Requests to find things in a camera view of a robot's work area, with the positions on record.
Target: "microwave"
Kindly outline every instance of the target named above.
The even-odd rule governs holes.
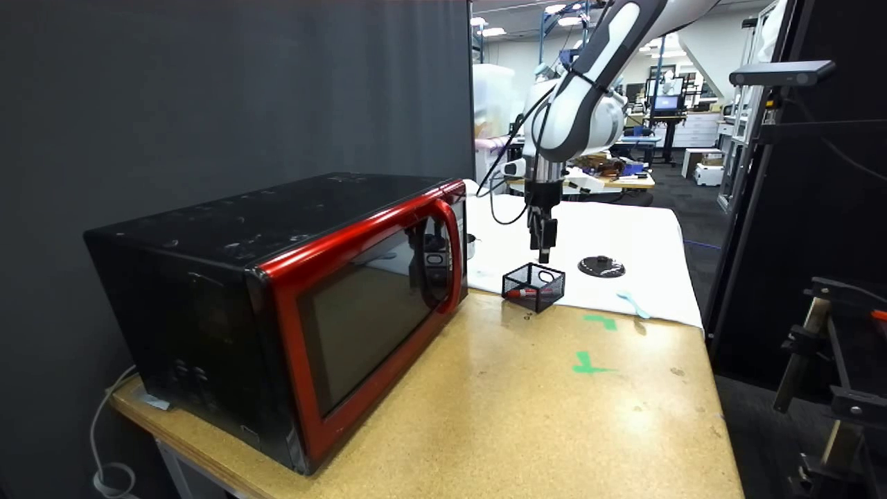
[[[336,172],[84,237],[146,392],[298,474],[465,297],[463,180]]]

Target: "green tape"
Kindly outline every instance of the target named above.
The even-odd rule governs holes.
[[[613,315],[587,312],[585,322],[599,322],[603,329],[614,329],[614,319]]]
[[[576,374],[594,377],[594,374],[599,374],[599,370],[609,370],[609,369],[594,365],[587,349],[580,349],[580,351],[576,351],[576,361],[580,361],[580,365],[574,365]]]

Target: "black stand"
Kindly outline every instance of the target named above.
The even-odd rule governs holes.
[[[666,121],[661,162],[670,162],[674,128],[677,128],[682,119],[653,119],[653,121]]]
[[[826,276],[814,276],[807,294],[813,294],[807,319],[783,341],[789,362],[772,408],[788,413],[807,374],[829,354],[826,365],[837,370],[837,384],[831,384],[833,424],[822,451],[818,456],[803,451],[799,476],[789,481],[803,499],[883,499],[887,326],[873,319],[873,311],[880,312],[887,300]]]

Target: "microwave window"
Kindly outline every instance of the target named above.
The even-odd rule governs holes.
[[[430,300],[426,276],[420,276],[430,261],[430,251],[420,245],[431,245],[426,237],[431,234],[420,227],[388,234],[298,300],[309,370],[325,416],[431,311],[436,302]]]

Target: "black wire basket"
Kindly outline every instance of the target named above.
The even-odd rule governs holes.
[[[501,297],[534,312],[551,306],[564,287],[564,270],[539,263],[523,263],[501,273]]]

